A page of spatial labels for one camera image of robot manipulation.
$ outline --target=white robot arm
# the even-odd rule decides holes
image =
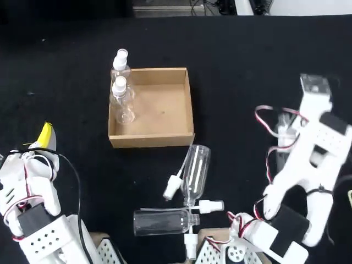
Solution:
[[[315,246],[320,241],[333,205],[333,188],[352,143],[352,126],[330,113],[328,81],[302,74],[301,84],[304,95],[299,114],[292,120],[281,116],[284,122],[279,123],[277,134],[269,128],[278,137],[275,149],[282,165],[273,180],[267,174],[269,185],[262,200],[268,221],[257,214],[256,205],[256,218],[247,213],[230,218],[230,240],[239,240],[248,250],[263,251],[284,264],[303,264],[308,251],[299,244]],[[282,204],[284,195],[294,185],[301,185],[307,193],[307,216]]]
[[[285,193],[294,185],[301,185],[307,192],[306,219],[310,226],[303,238],[307,246],[315,246],[321,239],[329,217],[332,191],[349,154],[352,127],[330,113],[331,92],[325,78],[301,75],[304,91],[299,112],[308,118],[307,124],[296,117],[286,131],[281,133],[298,136],[289,138],[282,134],[279,146],[296,140],[283,169],[264,191],[264,216],[272,219],[279,211]]]
[[[59,216],[61,207],[53,181],[59,170],[58,155],[67,159],[55,150],[55,132],[46,123],[28,150],[12,151],[2,163],[0,160],[0,213],[13,240],[19,242],[30,264],[120,264],[110,242],[95,247],[83,221],[79,221],[79,212]]]

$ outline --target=cardboard box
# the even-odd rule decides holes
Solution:
[[[114,148],[188,146],[194,137],[186,68],[132,69],[135,120],[116,122],[109,106],[108,135]]]

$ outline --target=black table surface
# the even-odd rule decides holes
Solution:
[[[274,144],[254,118],[260,104],[298,108],[300,73],[331,77],[333,112],[352,124],[352,16],[213,17],[104,20],[0,27],[0,153],[32,142],[44,121],[54,125],[58,151],[82,180],[82,217],[89,231],[108,233],[129,263],[172,263],[185,257],[183,236],[135,238],[133,211],[178,207],[162,193],[186,147],[113,149],[107,136],[109,70],[116,50],[132,68],[187,67],[195,142],[211,148],[203,199],[251,212],[263,192],[265,154]],[[265,114],[271,125],[274,114]],[[344,166],[342,174],[352,172]],[[61,163],[55,181],[66,215],[76,212],[77,184]],[[335,195],[332,246],[324,235],[307,263],[351,257],[352,210],[346,183]],[[305,210],[300,189],[285,202]],[[227,227],[224,212],[201,216],[199,228]],[[25,263],[0,225],[0,263]]]

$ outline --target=white spray nozzle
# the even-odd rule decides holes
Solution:
[[[124,76],[118,76],[112,85],[112,93],[115,96],[123,95],[126,92],[127,80]]]
[[[200,213],[211,213],[216,211],[224,210],[223,201],[210,201],[200,200],[198,206],[194,206],[192,209],[198,209]]]
[[[127,56],[128,56],[127,50],[121,48],[117,51],[117,54],[113,62],[113,67],[115,70],[124,70],[126,68]]]
[[[170,201],[172,197],[174,197],[176,191],[180,188],[181,184],[182,179],[180,179],[178,176],[171,175],[163,194],[164,198]]]
[[[188,260],[197,259],[197,234],[184,234],[184,243],[186,246],[186,255]]]

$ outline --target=plastic bottle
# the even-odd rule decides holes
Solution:
[[[110,103],[115,119],[120,124],[129,124],[135,119],[133,112],[133,89],[127,88],[126,78],[119,76],[112,85]]]
[[[114,83],[118,76],[124,76],[126,79],[131,74],[131,69],[127,65],[128,51],[121,48],[117,51],[113,67],[110,72],[111,82]]]
[[[183,208],[138,210],[133,217],[135,236],[181,234],[199,225],[199,215]]]
[[[204,191],[210,161],[210,149],[202,145],[192,145],[187,158],[181,186],[184,206],[193,207]]]

